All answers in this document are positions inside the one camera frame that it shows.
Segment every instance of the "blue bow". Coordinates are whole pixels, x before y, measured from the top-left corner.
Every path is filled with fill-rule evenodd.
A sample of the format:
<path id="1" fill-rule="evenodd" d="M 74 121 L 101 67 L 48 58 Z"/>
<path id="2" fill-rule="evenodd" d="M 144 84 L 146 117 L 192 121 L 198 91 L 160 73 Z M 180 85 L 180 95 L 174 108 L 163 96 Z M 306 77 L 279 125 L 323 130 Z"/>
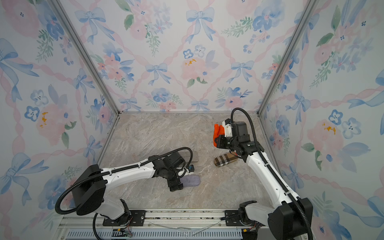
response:
<path id="1" fill-rule="evenodd" d="M 0 68 L 5 72 L 5 74 L 8 75 L 8 77 L 12 80 L 12 82 L 14 84 L 12 91 L 11 91 L 11 97 L 12 97 L 13 102 L 16 102 L 16 98 L 22 100 L 22 97 L 20 96 L 19 90 L 16 87 L 17 83 L 19 82 L 19 78 L 17 77 L 17 74 L 15 73 L 15 71 L 13 71 L 12 68 L 8 67 L 7 65 L 2 63 L 1 61 L 4 60 L 11 67 L 14 67 L 17 70 L 19 70 L 25 74 L 35 76 L 35 77 L 39 76 L 36 73 L 31 71 L 31 69 L 33 68 L 33 64 L 19 64 L 19 63 L 15 63 L 15 62 L 12 62 L 10 60 L 7 60 L 7 59 L 11 59 L 11 58 L 17 58 L 18 56 L 19 56 L 19 54 L 17 54 L 17 52 L 13 48 L 12 44 L 10 42 L 8 42 L 6 39 L 0 38 Z"/>
<path id="2" fill-rule="evenodd" d="M 93 155 L 93 164 L 96 164 L 96 161 L 95 161 L 96 153 L 95 153 L 95 150 L 93 149 L 102 147 L 102 145 L 100 145 L 100 141 L 98 141 L 95 145 L 93 145 L 95 142 L 96 142 L 95 138 L 92 135 L 90 135 L 89 143 L 83 152 L 84 157 L 88 157 L 90 153 Z"/>
<path id="3" fill-rule="evenodd" d="M 104 12 L 101 8 L 94 8 L 93 11 L 88 11 L 88 12 L 84 12 L 82 10 L 79 10 L 79 11 L 76 11 L 74 13 L 80 22 L 85 23 L 86 21 L 89 21 L 89 25 L 91 26 L 91 30 L 92 30 L 92 35 L 88 37 L 87 42 L 91 42 L 93 44 L 93 36 L 97 35 L 96 25 L 100 28 L 100 30 L 105 35 L 107 35 L 107 37 L 109 37 L 113 41 L 115 40 L 111 36 L 111 34 L 115 33 L 114 31 L 111 31 L 108 28 L 102 26 L 100 23 L 96 22 L 96 20 L 97 20 L 97 21 L 105 23 L 105 15 L 104 15 Z"/>
<path id="4" fill-rule="evenodd" d="M 154 79 L 152 81 L 149 81 L 148 85 L 152 85 L 153 86 L 153 83 L 155 82 L 155 80 L 157 80 L 159 78 L 159 74 L 160 76 L 164 79 L 164 81 L 166 81 L 167 83 L 170 83 L 168 80 L 171 79 L 170 77 L 164 75 L 162 72 L 166 72 L 168 67 L 165 63 L 161 63 L 159 65 L 147 65 L 145 66 L 145 69 L 147 70 L 147 72 L 153 72 L 154 74 Z"/>
<path id="5" fill-rule="evenodd" d="M 376 77 L 376 83 L 378 85 L 384 86 L 384 69 L 379 73 L 379 75 Z M 366 104 L 370 107 L 376 107 L 384 103 L 384 91 L 376 95 L 374 98 L 371 100 L 365 102 L 361 99 L 351 99 L 348 100 L 347 102 L 351 103 L 349 108 L 354 108 L 356 106 L 360 106 L 362 104 Z M 380 125 L 380 135 L 384 134 L 384 114 L 381 117 L 381 125 Z"/>
<path id="6" fill-rule="evenodd" d="M 303 97 L 303 94 L 300 90 L 297 90 L 296 93 L 295 93 L 295 98 L 298 100 L 294 106 L 285 106 L 286 107 L 286 111 L 289 110 L 289 109 L 292 109 L 292 110 L 296 110 L 297 108 L 297 113 L 296 113 L 296 124 L 297 125 L 297 121 L 299 120 L 301 122 L 301 107 L 303 108 L 303 111 L 307 111 L 308 108 L 311 107 L 311 101 L 310 100 L 307 100 Z"/>
<path id="7" fill-rule="evenodd" d="M 87 82 L 84 80 L 84 79 L 86 79 L 86 77 L 87 77 L 87 75 L 85 74 L 84 69 L 80 68 L 79 75 L 77 76 L 77 78 L 73 79 L 73 83 L 72 83 L 76 89 L 79 89 L 79 86 L 81 86 L 81 88 L 83 89 L 83 91 L 84 91 L 84 104 L 88 103 L 87 88 L 85 87 L 85 85 L 87 85 L 90 88 L 95 88 L 92 85 L 93 81 Z"/>
<path id="8" fill-rule="evenodd" d="M 286 176 L 289 180 L 291 180 L 291 179 L 293 179 L 292 180 L 292 184 L 291 184 L 291 188 L 292 188 L 292 190 L 294 190 L 294 191 L 296 191 L 296 186 L 295 186 L 295 183 L 296 183 L 296 185 L 297 185 L 297 188 L 298 189 L 300 189 L 300 188 L 303 188 L 304 187 L 304 182 L 303 182 L 303 180 L 301 179 L 301 178 L 299 178 L 299 175 L 297 174 L 297 172 L 296 172 L 296 168 L 295 168 L 295 166 L 293 165 L 293 163 L 291 163 L 290 165 L 289 165 L 289 169 L 291 170 L 291 174 L 286 174 L 284 171 L 282 171 L 282 174 L 284 175 L 284 176 Z"/>
<path id="9" fill-rule="evenodd" d="M 135 104 L 133 104 L 133 103 L 137 103 L 136 98 L 129 98 L 129 99 L 120 98 L 119 102 L 122 104 L 127 104 L 127 108 L 124 111 L 128 111 L 129 109 L 131 109 L 131 107 L 136 108 L 136 110 L 138 111 L 140 111 L 141 109 L 141 107 L 138 107 Z"/>
<path id="10" fill-rule="evenodd" d="M 5 173 L 3 177 L 0 177 L 0 194 L 4 194 L 8 191 L 12 181 L 19 184 L 25 189 L 22 196 L 23 206 L 25 206 L 25 203 L 27 200 L 31 200 L 31 197 L 29 196 L 29 193 L 27 190 L 29 186 L 29 180 L 24 176 L 15 176 L 16 173 L 17 174 L 36 173 L 36 172 L 41 172 L 48 168 L 48 167 L 42 167 L 42 165 L 44 164 L 44 160 L 42 160 L 41 162 L 34 165 L 33 167 L 22 170 L 22 168 L 28 165 L 30 161 L 31 159 L 26 154 L 22 152 L 17 153 L 12 159 L 12 167 L 8 169 L 8 171 Z"/>
<path id="11" fill-rule="evenodd" d="M 248 69 L 248 70 L 251 70 L 252 67 L 253 67 L 253 64 L 254 62 L 253 61 L 248 61 L 246 63 L 238 63 L 238 62 L 235 62 L 235 63 L 232 63 L 231 64 L 231 69 L 232 70 L 236 70 L 237 69 L 237 72 L 236 72 L 236 75 L 234 78 L 230 78 L 227 83 L 231 83 L 233 79 L 237 78 L 240 76 L 240 73 L 241 73 L 241 69 L 243 69 L 243 76 L 245 78 L 245 80 L 247 82 L 249 82 L 249 79 L 250 77 L 252 77 L 252 75 L 248 74 L 245 69 Z"/>
<path id="12" fill-rule="evenodd" d="M 214 19 L 214 15 L 215 15 L 215 10 L 211 7 L 207 8 L 205 11 L 199 11 L 199 12 L 196 10 L 187 11 L 187 21 L 190 23 L 193 21 L 196 21 L 196 25 L 195 25 L 195 33 L 187 37 L 185 41 L 191 43 L 192 38 L 200 32 L 199 19 L 212 22 Z M 214 34 L 216 31 L 210 29 L 204 21 L 201 21 L 201 25 L 203 25 L 205 34 L 209 37 L 209 39 L 211 39 L 211 41 L 213 41 L 211 34 Z"/>
<path id="13" fill-rule="evenodd" d="M 209 111 L 209 108 L 204 107 L 208 105 L 208 99 L 205 99 L 203 101 L 191 101 L 191 105 L 196 106 L 196 111 L 200 110 L 200 107 L 203 109 L 203 111 Z"/>

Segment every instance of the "gray marble surface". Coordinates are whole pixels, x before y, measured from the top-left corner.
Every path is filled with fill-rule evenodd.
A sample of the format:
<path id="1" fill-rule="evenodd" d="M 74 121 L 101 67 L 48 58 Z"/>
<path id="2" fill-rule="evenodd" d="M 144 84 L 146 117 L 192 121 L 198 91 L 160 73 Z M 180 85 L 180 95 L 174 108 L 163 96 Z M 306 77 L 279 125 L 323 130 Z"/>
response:
<path id="1" fill-rule="evenodd" d="M 257 139 L 270 156 L 257 116 L 251 116 Z M 192 164 L 201 183 L 170 192 L 167 181 L 156 177 L 121 185 L 109 194 L 124 199 L 130 208 L 238 208 L 240 203 L 249 200 L 271 207 L 264 186 L 241 159 L 223 167 L 214 165 L 215 157 L 228 152 L 213 146 L 214 124 L 221 124 L 229 117 L 230 113 L 122 114 L 101 167 L 118 167 L 189 147 L 193 150 Z M 235 113 L 234 120 L 248 123 L 240 112 Z"/>

